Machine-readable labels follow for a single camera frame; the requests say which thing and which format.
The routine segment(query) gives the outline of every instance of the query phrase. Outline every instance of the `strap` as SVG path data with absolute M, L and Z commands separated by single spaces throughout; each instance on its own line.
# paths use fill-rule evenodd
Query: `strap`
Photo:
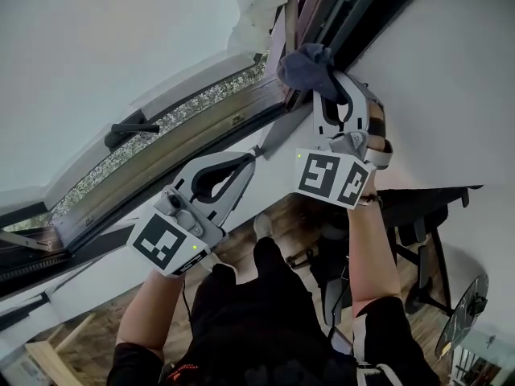
M 376 117 L 371 117 L 369 119 L 369 129 L 367 130 L 371 136 L 381 136 L 382 138 L 386 137 L 386 127 L 385 121 L 378 119 Z
M 391 143 L 385 139 L 385 148 L 383 151 L 367 149 L 364 162 L 371 162 L 378 170 L 384 170 L 392 159 L 393 149 Z
M 367 196 L 361 196 L 357 203 L 361 206 L 369 206 L 373 202 L 378 202 L 379 207 L 383 208 L 383 199 L 379 195 L 367 195 Z
M 380 368 L 383 371 L 383 373 L 385 373 L 386 377 L 393 386 L 402 386 L 401 380 L 398 378 L 397 374 L 392 370 L 390 366 L 384 363 L 379 363 L 377 367 Z

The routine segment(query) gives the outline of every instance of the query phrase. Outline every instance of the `metal bar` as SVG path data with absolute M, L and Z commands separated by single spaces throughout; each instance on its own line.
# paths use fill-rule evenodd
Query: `metal bar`
M 351 31 L 363 17 L 364 12 L 369 8 L 372 0 L 358 0 L 348 17 L 344 20 L 340 29 L 337 31 L 334 39 L 331 41 L 329 47 L 332 50 L 339 50 L 346 38 L 350 35 Z
M 459 356 L 459 364 L 463 364 L 463 361 L 464 361 L 464 352 L 465 352 L 465 349 L 462 347 L 461 348 L 461 355 Z
M 472 353 L 470 351 L 468 351 L 467 353 L 467 357 L 465 358 L 465 364 L 463 365 L 465 367 L 465 371 L 468 372 L 470 370 L 470 368 L 472 367 L 472 362 L 474 361 L 474 356 L 471 358 L 471 363 L 470 365 L 468 366 L 467 368 L 467 365 L 468 365 L 468 358 L 471 357 Z
M 299 16 L 299 40 L 304 42 L 306 39 L 304 35 L 310 26 L 311 19 L 316 12 L 319 0 L 306 0 L 303 5 L 303 9 Z
M 284 23 L 284 7 L 275 23 L 272 34 L 272 43 L 266 59 L 265 77 L 274 76 L 277 71 L 279 60 L 284 54 L 284 43 L 286 42 L 286 25 Z
M 451 308 L 451 285 L 449 284 L 449 273 L 447 272 L 447 264 L 445 262 L 445 255 L 443 253 L 442 241 L 440 240 L 438 229 L 435 228 L 434 230 L 431 230 L 430 235 L 433 239 L 436 258 L 438 260 L 438 267 L 440 269 L 440 276 L 442 277 L 443 297 L 445 299 L 445 305 L 448 308 Z
M 318 43 L 323 42 L 323 40 L 325 39 L 326 34 L 331 29 L 331 26 L 334 23 L 336 17 L 338 16 L 338 13 L 340 12 L 340 9 L 343 6 L 344 2 L 345 2 L 345 0 L 338 0 L 336 2 L 336 4 L 333 6 L 332 11 L 329 14 L 327 21 L 323 25 L 323 29 L 321 30 L 320 34 L 316 38 L 316 41 Z
M 417 243 L 423 243 L 426 241 L 426 223 L 423 217 L 419 217 L 413 223 L 413 229 Z
M 37 241 L 35 239 L 31 239 L 30 237 L 22 236 L 16 233 L 6 232 L 4 230 L 0 230 L 0 240 L 25 248 L 33 248 L 34 250 L 43 250 L 44 252 L 52 251 L 51 242 Z
M 284 23 L 286 28 L 286 53 L 297 49 L 297 26 L 299 24 L 299 0 L 288 0 L 284 6 Z
M 117 228 L 112 232 L 102 234 L 89 244 L 85 245 L 82 250 L 76 252 L 73 257 L 69 256 L 68 251 L 50 255 L 53 257 L 59 257 L 59 259 L 57 259 L 57 264 L 51 263 L 50 265 L 40 265 L 40 263 L 35 263 L 32 265 L 27 263 L 27 266 L 23 268 L 27 269 L 25 273 L 22 273 L 24 270 L 21 272 L 16 270 L 16 273 L 12 273 L 14 274 L 12 278 L 0 281 L 0 301 L 78 269 L 91 261 L 100 259 L 107 253 L 123 247 L 126 244 L 127 239 L 129 239 L 133 227 L 134 224 L 129 224 L 124 228 Z M 42 262 L 49 262 L 49 260 L 43 259 Z
M 394 249 L 395 249 L 395 252 L 397 252 L 397 254 L 401 255 L 407 261 L 413 263 L 414 265 L 416 265 L 418 267 L 419 257 L 418 257 L 417 253 L 413 253 L 408 248 L 405 248 L 404 246 L 401 246 L 399 244 L 396 244 Z
M 276 120 L 273 125 L 263 129 L 257 145 L 262 150 L 265 159 L 268 160 L 274 155 L 281 144 L 288 139 L 290 134 L 311 114 L 311 111 L 311 105 L 304 105 L 304 107 L 294 112 L 285 114 L 280 119 Z
M 328 16 L 337 4 L 338 0 L 317 0 L 314 4 L 307 6 L 311 12 L 305 16 L 301 13 L 301 19 L 305 19 L 309 15 L 309 19 L 299 24 L 299 36 L 301 41 L 305 42 L 319 42 L 318 36 L 331 24 L 328 22 Z
M 11 235 L 12 234 L 15 235 L 13 237 L 16 239 L 16 243 L 5 241 L 8 238 L 5 240 L 0 238 L 0 253 L 2 253 L 2 256 L 4 257 L 3 261 L 0 261 L 0 263 L 2 263 L 3 269 L 8 267 L 10 261 L 14 260 L 12 253 L 17 249 L 22 249 L 25 253 L 29 253 L 31 257 L 34 257 L 33 252 L 24 250 L 24 248 L 26 248 L 25 244 L 19 244 L 22 243 L 22 241 L 19 241 L 20 237 L 24 240 L 29 239 L 30 241 L 36 241 L 37 243 L 48 244 L 51 246 L 50 251 L 44 250 L 46 253 L 38 253 L 38 256 L 46 256 L 49 253 L 56 253 L 63 248 L 63 245 L 57 236 L 56 230 L 52 226 L 47 226 L 44 228 L 30 228 L 19 232 L 12 232 Z
M 427 296 L 421 296 L 420 297 L 420 302 L 421 303 L 426 303 L 427 305 L 430 305 L 430 306 L 433 306 L 433 307 L 436 307 L 437 309 L 440 309 L 442 312 L 444 312 L 449 318 L 452 316 L 452 314 L 454 313 L 454 310 L 449 308 L 449 307 L 446 307 L 445 305 L 443 305 L 442 303 L 440 302 L 437 302 L 435 301 L 430 295 L 427 295 Z
M 286 95 L 269 77 L 171 130 L 90 191 L 56 230 L 72 252 L 170 183 L 189 160 L 220 151 L 284 114 Z
M 342 71 L 348 70 L 411 1 L 374 0 L 345 40 L 345 50 L 335 53 L 336 67 Z

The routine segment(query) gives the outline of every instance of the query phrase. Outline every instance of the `person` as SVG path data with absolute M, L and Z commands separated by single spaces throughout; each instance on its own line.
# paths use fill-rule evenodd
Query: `person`
M 381 139 L 371 136 L 369 147 L 382 150 Z M 371 175 L 363 195 L 376 193 Z M 183 278 L 151 273 L 121 320 L 107 384 L 439 384 L 411 336 L 378 203 L 349 210 L 348 219 L 354 356 L 333 350 L 311 294 L 282 259 L 270 220 L 259 215 L 258 277 L 237 285 L 231 268 L 214 265 L 193 303 L 192 343 L 169 370 L 163 345 Z

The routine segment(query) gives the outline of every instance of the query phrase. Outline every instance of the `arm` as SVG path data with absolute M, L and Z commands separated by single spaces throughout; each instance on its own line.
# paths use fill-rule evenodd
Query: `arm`
M 117 344 L 137 344 L 163 360 L 163 346 L 183 280 L 183 277 L 164 277 L 153 270 L 123 314 Z
M 372 105 L 371 117 L 384 119 L 382 110 Z M 385 139 L 370 136 L 369 148 L 383 150 Z M 370 175 L 363 195 L 376 195 L 375 172 Z M 386 236 L 385 224 L 378 203 L 356 206 L 348 210 L 350 248 L 349 276 L 352 293 L 352 313 L 360 311 L 378 298 L 401 297 L 397 266 Z

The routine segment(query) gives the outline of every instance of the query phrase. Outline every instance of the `cable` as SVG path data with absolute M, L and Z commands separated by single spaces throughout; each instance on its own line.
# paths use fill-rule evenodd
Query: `cable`
M 192 325 L 192 312 L 190 311 L 190 306 L 187 303 L 186 300 L 186 293 L 184 291 L 186 290 L 186 279 L 183 280 L 183 300 L 184 305 L 186 305 L 186 311 L 187 311 L 187 320 L 190 322 L 190 326 Z
M 340 278 L 341 280 L 344 280 L 344 273 L 345 273 L 345 270 L 347 269 L 347 266 L 344 267 L 344 270 L 342 271 L 341 275 L 340 275 Z M 336 327 L 336 324 L 335 324 L 335 321 L 336 321 L 336 307 L 338 306 L 338 303 L 340 302 L 341 298 L 344 296 L 345 292 L 347 292 L 348 290 L 348 287 L 350 285 L 347 285 L 347 287 L 345 288 L 345 290 L 342 290 L 341 293 L 340 293 L 340 296 L 338 297 L 338 299 L 336 300 L 335 302 L 335 305 L 332 307 L 332 310 L 331 310 L 331 315 L 332 315 L 332 325 L 331 325 L 331 329 L 329 330 L 329 334 L 328 334 L 328 339 L 331 340 L 332 336 L 335 334 L 335 327 Z

